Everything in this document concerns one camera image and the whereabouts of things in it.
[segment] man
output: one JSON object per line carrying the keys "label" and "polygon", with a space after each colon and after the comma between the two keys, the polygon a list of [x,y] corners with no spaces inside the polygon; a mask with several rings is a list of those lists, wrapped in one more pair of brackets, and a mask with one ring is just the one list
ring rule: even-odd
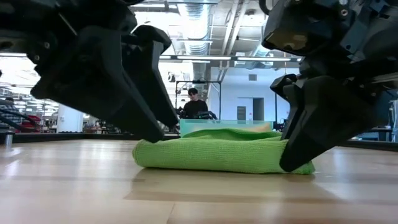
{"label": "man", "polygon": [[207,104],[203,100],[199,100],[198,90],[196,88],[191,88],[188,90],[188,95],[191,101],[185,104],[184,110],[189,119],[193,119],[195,115],[199,112],[207,112]]}
{"label": "man", "polygon": [[[0,109],[6,110],[6,111],[11,111],[15,113],[19,113],[19,110],[14,106],[14,99],[12,97],[7,97],[6,101],[9,103],[12,103],[11,105],[0,105]],[[12,115],[12,114],[6,114],[0,111],[0,115],[4,118],[7,118],[11,120],[12,122],[21,125],[22,123],[22,118]],[[6,123],[0,122],[0,129],[9,129],[10,126]]]}

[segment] wooden floor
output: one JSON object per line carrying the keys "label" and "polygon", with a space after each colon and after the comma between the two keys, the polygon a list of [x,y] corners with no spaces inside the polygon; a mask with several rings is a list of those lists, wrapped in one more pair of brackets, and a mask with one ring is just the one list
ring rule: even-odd
{"label": "wooden floor", "polygon": [[0,149],[0,223],[398,223],[398,153],[336,148],[312,176],[248,175],[141,169],[134,144]]}

